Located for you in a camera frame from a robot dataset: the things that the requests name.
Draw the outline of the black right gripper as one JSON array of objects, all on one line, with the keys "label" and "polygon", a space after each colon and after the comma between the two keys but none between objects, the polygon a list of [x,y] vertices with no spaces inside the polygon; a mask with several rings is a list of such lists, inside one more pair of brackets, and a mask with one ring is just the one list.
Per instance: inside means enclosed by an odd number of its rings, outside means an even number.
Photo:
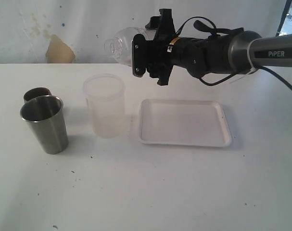
[{"label": "black right gripper", "polygon": [[176,37],[171,9],[159,9],[159,16],[152,16],[146,30],[156,30],[153,40],[147,42],[147,67],[151,78],[158,79],[159,86],[167,86],[173,65],[167,48]]}]

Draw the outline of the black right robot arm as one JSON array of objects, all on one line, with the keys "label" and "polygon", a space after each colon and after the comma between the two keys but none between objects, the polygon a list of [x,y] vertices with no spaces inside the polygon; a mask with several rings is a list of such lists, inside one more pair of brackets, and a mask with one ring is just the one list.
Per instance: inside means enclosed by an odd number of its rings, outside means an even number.
[{"label": "black right robot arm", "polygon": [[160,9],[150,18],[146,30],[155,30],[148,48],[147,71],[166,86],[174,66],[185,68],[199,80],[210,73],[226,74],[218,85],[238,74],[264,66],[292,67],[292,34],[262,38],[244,28],[218,28],[209,19],[194,16],[194,28],[208,33],[206,39],[182,37],[184,25],[175,29],[171,9]]}]

